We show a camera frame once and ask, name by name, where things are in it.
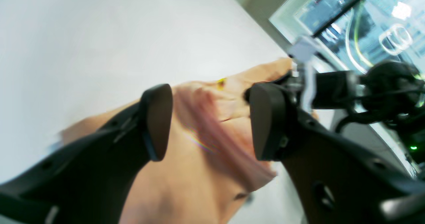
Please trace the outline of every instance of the screw hole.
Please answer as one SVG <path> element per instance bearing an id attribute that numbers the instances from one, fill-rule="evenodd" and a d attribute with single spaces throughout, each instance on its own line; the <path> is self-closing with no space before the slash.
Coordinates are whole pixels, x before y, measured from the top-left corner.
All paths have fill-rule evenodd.
<path id="1" fill-rule="evenodd" d="M 282 136 L 281 142 L 279 143 L 279 147 L 286 148 L 288 146 L 289 139 L 287 136 Z"/>
<path id="2" fill-rule="evenodd" d="M 53 166 L 53 163 L 52 162 L 50 162 L 50 161 L 48 161 L 48 162 L 45 162 L 45 163 L 43 163 L 42 165 L 41 165 L 41 169 L 43 169 L 43 170 L 48 170 L 49 168 L 51 168 Z"/>
<path id="3" fill-rule="evenodd" d="M 307 121 L 307 124 L 310 125 L 310 126 L 314 126 L 316 123 L 313 120 L 309 119 Z"/>
<path id="4" fill-rule="evenodd" d="M 373 164 L 381 170 L 387 169 L 387 167 L 383 163 L 381 163 L 381 161 L 379 160 L 374 161 Z"/>

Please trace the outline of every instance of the white floor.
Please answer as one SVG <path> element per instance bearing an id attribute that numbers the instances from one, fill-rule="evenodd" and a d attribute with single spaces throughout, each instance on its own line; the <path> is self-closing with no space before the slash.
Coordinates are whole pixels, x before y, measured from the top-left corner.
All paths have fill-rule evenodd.
<path id="1" fill-rule="evenodd" d="M 0 183 L 40 160 L 64 127 L 150 86 L 286 56 L 235 0 L 0 0 L 0 17 Z M 300 222 L 279 172 L 232 223 Z"/>

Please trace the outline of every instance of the yellow-green cable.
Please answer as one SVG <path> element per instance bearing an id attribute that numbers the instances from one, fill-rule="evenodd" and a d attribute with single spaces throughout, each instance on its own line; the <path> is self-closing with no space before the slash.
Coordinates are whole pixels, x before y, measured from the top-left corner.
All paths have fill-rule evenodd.
<path id="1" fill-rule="evenodd" d="M 351 19 L 349 24 L 347 24 L 347 30 L 346 30 L 346 37 L 345 37 L 345 45 L 346 45 L 346 50 L 347 50 L 347 56 L 350 59 L 351 63 L 363 74 L 366 73 L 366 70 L 359 64 L 357 63 L 357 61 L 354 59 L 352 53 L 351 53 L 351 47 L 350 47 L 350 40 L 349 40 L 349 36 L 350 36 L 350 29 L 351 29 L 351 25 L 353 23 L 353 20 L 355 18 L 355 13 L 353 10 L 351 10 Z"/>
<path id="2" fill-rule="evenodd" d="M 360 18 L 362 15 L 362 11 L 363 11 L 363 2 L 359 4 L 359 9 L 358 9 L 358 14 L 356 17 L 356 24 L 354 27 L 354 46 L 356 48 L 357 54 L 360 57 L 360 60 L 363 61 L 364 63 L 366 63 L 367 66 L 372 67 L 373 64 L 365 57 L 363 56 L 362 52 L 360 51 L 359 48 L 359 27 L 360 27 Z"/>

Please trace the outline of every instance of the glass window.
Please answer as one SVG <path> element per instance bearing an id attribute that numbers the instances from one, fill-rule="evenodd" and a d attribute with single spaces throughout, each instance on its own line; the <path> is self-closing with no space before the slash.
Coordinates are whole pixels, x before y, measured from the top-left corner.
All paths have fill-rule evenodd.
<path id="1" fill-rule="evenodd" d="M 312 34 L 350 1 L 305 0 L 293 10 L 285 3 L 270 21 L 284 36 L 288 32 Z M 395 59 L 414 63 L 424 71 L 424 5 L 425 0 L 363 0 L 318 39 L 344 69 L 365 73 L 377 62 Z"/>

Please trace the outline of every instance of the black cable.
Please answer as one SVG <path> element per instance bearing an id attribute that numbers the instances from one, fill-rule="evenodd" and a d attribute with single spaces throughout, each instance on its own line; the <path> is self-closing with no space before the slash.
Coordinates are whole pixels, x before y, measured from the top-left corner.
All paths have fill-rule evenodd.
<path id="1" fill-rule="evenodd" d="M 356 6 L 358 3 L 360 3 L 361 0 L 353 0 L 348 5 L 344 6 L 340 13 L 338 13 L 334 18 L 330 19 L 328 22 L 326 22 L 323 26 L 321 26 L 311 37 L 317 38 L 319 35 L 325 31 L 331 24 L 334 24 L 335 21 L 337 21 L 339 18 L 341 18 L 345 13 L 347 13 L 349 10 L 351 10 L 354 6 Z"/>
<path id="2" fill-rule="evenodd" d="M 353 98 L 344 98 L 344 99 L 340 99 L 338 101 L 339 102 L 349 102 L 349 101 L 362 100 L 362 99 L 367 99 L 367 98 L 381 98 L 381 97 L 385 97 L 387 95 L 400 95 L 400 94 L 405 94 L 405 93 L 422 93 L 423 91 L 424 91 L 423 89 L 398 90 L 398 91 L 380 93 L 380 94 L 376 94 L 376 95 L 366 95 L 366 96 L 358 96 L 358 97 L 353 97 Z"/>
<path id="3" fill-rule="evenodd" d="M 352 119 L 350 116 L 341 119 L 337 127 L 335 128 L 335 133 L 342 133 L 343 127 L 350 123 L 352 123 Z"/>
<path id="4" fill-rule="evenodd" d="M 326 64 L 328 64 L 334 71 L 339 71 L 340 69 L 337 68 L 334 64 L 332 64 L 329 59 L 327 59 L 323 54 L 317 52 L 316 56 L 322 60 L 323 62 L 325 62 Z"/>

